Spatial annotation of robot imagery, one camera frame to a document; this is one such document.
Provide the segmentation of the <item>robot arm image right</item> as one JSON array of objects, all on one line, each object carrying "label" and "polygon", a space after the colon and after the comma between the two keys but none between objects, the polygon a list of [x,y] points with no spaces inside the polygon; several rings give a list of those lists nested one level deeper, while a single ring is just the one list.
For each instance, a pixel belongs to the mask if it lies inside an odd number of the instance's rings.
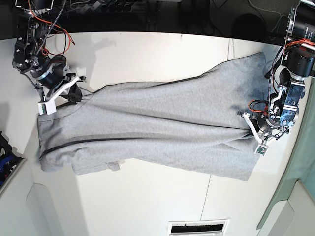
[{"label": "robot arm image right", "polygon": [[291,9],[288,16],[285,44],[282,46],[266,73],[268,88],[274,87],[275,73],[279,66],[279,83],[274,93],[268,93],[263,111],[244,114],[252,133],[269,137],[277,129],[283,133],[296,123],[299,101],[305,94],[305,79],[314,77],[315,71],[315,2],[302,0]]}]

